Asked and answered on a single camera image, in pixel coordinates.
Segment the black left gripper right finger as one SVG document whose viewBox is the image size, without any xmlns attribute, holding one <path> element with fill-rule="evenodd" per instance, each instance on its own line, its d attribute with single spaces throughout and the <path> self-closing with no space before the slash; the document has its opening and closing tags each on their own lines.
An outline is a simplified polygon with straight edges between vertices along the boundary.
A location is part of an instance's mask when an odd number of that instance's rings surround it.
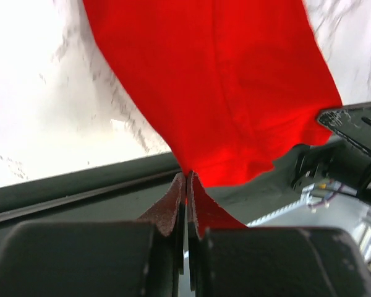
<svg viewBox="0 0 371 297">
<path fill-rule="evenodd" d="M 313 226 L 249 228 L 187 177 L 190 287 L 197 296 L 371 296 L 351 235 Z"/>
</svg>

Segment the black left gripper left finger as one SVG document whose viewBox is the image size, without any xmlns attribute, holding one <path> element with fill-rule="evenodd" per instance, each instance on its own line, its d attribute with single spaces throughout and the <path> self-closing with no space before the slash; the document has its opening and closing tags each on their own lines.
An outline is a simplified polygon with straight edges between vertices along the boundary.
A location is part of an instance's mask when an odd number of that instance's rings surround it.
<svg viewBox="0 0 371 297">
<path fill-rule="evenodd" d="M 0 296 L 177 296 L 185 180 L 133 221 L 17 225 L 0 252 Z"/>
</svg>

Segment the bright red t-shirt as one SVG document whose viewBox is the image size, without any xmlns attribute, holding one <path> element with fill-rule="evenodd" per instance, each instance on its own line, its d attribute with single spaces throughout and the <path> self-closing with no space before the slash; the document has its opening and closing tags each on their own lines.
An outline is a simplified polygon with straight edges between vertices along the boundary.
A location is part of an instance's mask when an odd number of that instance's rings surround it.
<svg viewBox="0 0 371 297">
<path fill-rule="evenodd" d="M 342 105 L 302 1 L 85 1 L 126 92 L 206 187 L 270 171 Z"/>
</svg>

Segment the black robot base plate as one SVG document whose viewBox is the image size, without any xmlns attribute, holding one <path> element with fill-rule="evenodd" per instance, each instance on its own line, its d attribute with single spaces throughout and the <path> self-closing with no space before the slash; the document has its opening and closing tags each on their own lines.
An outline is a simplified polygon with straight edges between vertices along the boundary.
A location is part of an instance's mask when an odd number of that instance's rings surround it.
<svg viewBox="0 0 371 297">
<path fill-rule="evenodd" d="M 318 123 L 335 134 L 321 147 L 297 145 L 275 168 L 242 187 L 256 190 L 254 204 L 282 209 L 303 188 L 333 179 L 371 205 L 371 102 L 320 113 Z M 136 191 L 169 182 L 180 172 L 171 153 L 141 158 L 0 188 L 0 223 L 33 213 L 92 200 L 112 192 Z"/>
</svg>

